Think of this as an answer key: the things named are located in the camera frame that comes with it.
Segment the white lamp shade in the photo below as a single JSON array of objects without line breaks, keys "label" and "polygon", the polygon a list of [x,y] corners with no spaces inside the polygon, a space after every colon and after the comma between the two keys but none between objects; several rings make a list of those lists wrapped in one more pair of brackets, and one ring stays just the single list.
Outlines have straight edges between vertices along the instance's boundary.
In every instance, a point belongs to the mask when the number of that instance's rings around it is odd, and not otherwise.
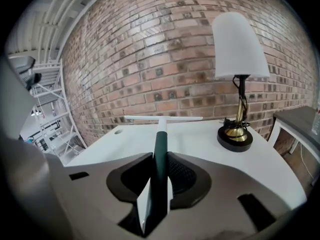
[{"label": "white lamp shade", "polygon": [[215,76],[251,75],[269,77],[264,50],[246,18],[225,12],[213,20]]}]

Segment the white ceiling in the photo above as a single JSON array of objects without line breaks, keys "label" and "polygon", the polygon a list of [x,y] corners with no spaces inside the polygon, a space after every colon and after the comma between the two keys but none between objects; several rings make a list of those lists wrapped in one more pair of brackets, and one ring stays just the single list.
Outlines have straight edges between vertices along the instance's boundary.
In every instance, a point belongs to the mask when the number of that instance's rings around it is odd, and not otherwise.
[{"label": "white ceiling", "polygon": [[32,56],[38,64],[54,62],[71,29],[95,1],[34,0],[8,37],[7,53]]}]

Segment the metal scaffolding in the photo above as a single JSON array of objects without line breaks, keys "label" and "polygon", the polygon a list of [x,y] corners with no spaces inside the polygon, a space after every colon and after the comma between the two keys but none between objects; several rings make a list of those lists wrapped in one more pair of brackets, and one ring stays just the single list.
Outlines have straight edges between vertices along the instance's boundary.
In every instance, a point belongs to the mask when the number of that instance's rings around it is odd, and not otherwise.
[{"label": "metal scaffolding", "polygon": [[[88,146],[80,135],[69,108],[63,79],[63,62],[61,60],[60,63],[36,64],[32,70],[34,73],[42,74],[41,81],[32,88],[31,94],[36,99],[33,113],[48,147],[47,152],[58,156],[62,163],[67,164],[72,158],[84,150],[74,143],[73,138],[78,137],[85,149]],[[52,110],[54,111],[53,102],[57,102],[58,99],[63,101],[66,112],[53,114],[54,116],[52,118],[47,119],[42,106],[51,103]],[[62,127],[59,127],[58,129],[51,129],[51,132],[46,131],[48,126],[62,118],[69,119],[71,122],[70,130],[60,133]]]}]

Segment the table lamp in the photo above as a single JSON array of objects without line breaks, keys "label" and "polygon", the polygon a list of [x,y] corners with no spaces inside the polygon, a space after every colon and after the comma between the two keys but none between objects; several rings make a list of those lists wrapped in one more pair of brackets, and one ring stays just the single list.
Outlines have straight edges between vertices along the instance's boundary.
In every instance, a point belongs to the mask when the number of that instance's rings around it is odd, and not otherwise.
[{"label": "table lamp", "polygon": [[246,18],[237,12],[220,14],[212,22],[215,47],[215,77],[233,77],[238,89],[239,103],[235,120],[224,119],[217,140],[233,152],[248,150],[253,142],[250,125],[245,122],[248,104],[245,81],[249,76],[269,77],[267,60],[259,40]]}]

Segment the lamp base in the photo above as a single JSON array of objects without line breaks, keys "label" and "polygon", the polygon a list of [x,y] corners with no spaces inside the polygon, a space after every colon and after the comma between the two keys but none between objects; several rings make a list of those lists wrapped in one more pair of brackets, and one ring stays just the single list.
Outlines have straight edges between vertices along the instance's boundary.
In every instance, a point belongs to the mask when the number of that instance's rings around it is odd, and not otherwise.
[{"label": "lamp base", "polygon": [[249,131],[246,132],[245,134],[246,138],[244,138],[245,139],[244,141],[235,141],[226,134],[228,129],[229,128],[227,126],[222,126],[218,130],[218,134],[216,138],[218,142],[221,144],[221,146],[233,152],[247,151],[250,148],[251,143],[254,139],[251,133]]}]

